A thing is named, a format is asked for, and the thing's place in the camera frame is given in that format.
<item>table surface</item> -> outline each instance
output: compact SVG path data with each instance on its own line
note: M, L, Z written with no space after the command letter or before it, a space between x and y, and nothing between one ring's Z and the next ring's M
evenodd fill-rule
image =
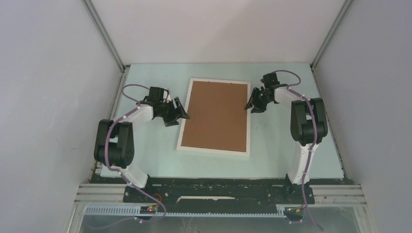
M261 87L264 74L286 69L302 78L294 90L308 98L319 97L309 64L134 64L126 84L136 83L167 88L171 96L186 101L190 78L250 81L252 88ZM297 78L278 73L280 83L295 83ZM125 92L138 100L148 91L128 87ZM120 100L117 116L130 111L135 103L125 97ZM250 157L177 151L180 125L165 127L161 118L134 132L135 160L152 177L179 178L285 178L292 163L294 141L290 133L291 113L280 104L269 104L265 113L251 115ZM106 167L105 177L118 177ZM323 139L314 155L311 178L343 178L339 157L330 133Z

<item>robotic arm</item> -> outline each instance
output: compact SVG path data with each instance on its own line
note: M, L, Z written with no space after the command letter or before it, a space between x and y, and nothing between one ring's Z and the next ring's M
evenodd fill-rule
M292 166L288 172L288 178L291 184L302 184L309 181L309 170L312 162L313 154L317 149L322 138L327 135L327 122L325 115L325 107L321 98L309 99L311 106L302 99L297 92L290 90L286 84L280 84L277 80L276 73L269 73L263 76L260 80L264 86L260 89L254 88L252 95L247 103L245 110L252 109L252 113L263 113L266 111L268 103L280 103L291 110L291 134L295 141L295 149L293 155ZM314 128L309 115L309 107L312 108L316 122L317 140L314 141ZM305 168L308 166L304 182L302 177Z
M170 98L169 91L160 87L150 87L149 95L143 101L137 103L136 108L123 116L114 126L110 138L117 138L117 142L108 143L108 161L111 170L116 170L126 180L139 188L144 188L148 174L143 172L136 160L133 160L135 146L133 131L149 122L155 117L163 118L165 126L178 125L178 119L189 119L178 97L174 101ZM96 161L106 164L104 147L112 120L101 120L97 129L94 158Z

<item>clear acrylic panel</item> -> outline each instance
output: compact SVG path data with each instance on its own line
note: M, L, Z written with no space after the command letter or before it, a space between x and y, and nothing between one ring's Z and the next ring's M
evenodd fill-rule
M353 208L311 208L312 215L326 233L359 233ZM267 217L165 217L155 223L126 220L111 227L93 230L119 221L124 216L85 216L81 233L317 233L311 223L289 224L284 218ZM310 220L305 214L304 220Z

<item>cork board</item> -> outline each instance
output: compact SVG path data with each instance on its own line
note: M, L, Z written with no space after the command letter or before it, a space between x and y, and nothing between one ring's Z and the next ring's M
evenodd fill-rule
M250 155L250 82L190 80L178 150Z

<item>gray wall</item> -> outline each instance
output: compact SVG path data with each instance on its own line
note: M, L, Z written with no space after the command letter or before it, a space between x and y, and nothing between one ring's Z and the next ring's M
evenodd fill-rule
M0 232L63 232L118 70L80 0L0 2Z
M412 1L356 0L316 73L381 233L412 227Z

